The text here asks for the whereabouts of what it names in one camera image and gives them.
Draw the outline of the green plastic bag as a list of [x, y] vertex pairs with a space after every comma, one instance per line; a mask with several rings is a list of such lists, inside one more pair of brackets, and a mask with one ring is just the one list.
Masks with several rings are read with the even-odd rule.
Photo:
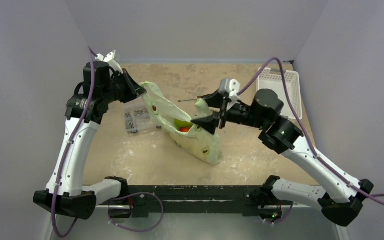
[[210, 134], [195, 124], [189, 132], [180, 132], [174, 119], [191, 123], [192, 117], [167, 99], [156, 83], [145, 81], [139, 85], [147, 91], [141, 98], [151, 119], [161, 126], [180, 148], [210, 165], [217, 165], [222, 161], [221, 140], [218, 134]]

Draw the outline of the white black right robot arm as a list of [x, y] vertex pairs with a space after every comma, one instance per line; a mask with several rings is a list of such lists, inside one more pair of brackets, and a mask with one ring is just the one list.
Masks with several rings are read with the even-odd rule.
[[273, 90], [258, 90], [251, 105], [233, 102], [220, 92], [203, 95], [201, 100], [214, 112], [194, 119], [193, 124], [210, 134], [227, 122], [257, 128], [258, 138], [267, 148], [294, 162], [317, 182], [311, 186], [272, 175], [258, 193], [250, 194], [253, 201], [262, 207], [281, 201], [306, 205], [341, 227], [349, 226], [360, 214], [373, 183], [352, 177], [326, 159], [299, 127], [281, 116], [284, 103]]

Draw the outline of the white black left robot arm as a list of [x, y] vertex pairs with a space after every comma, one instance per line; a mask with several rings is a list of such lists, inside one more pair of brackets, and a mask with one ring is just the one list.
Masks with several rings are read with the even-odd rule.
[[87, 63], [83, 81], [68, 100], [63, 145], [57, 164], [44, 190], [33, 202], [52, 213], [89, 219], [96, 206], [112, 200], [118, 205], [129, 199], [127, 180], [108, 176], [94, 185], [83, 185], [83, 175], [93, 138], [113, 102], [128, 103], [147, 91], [114, 60]]

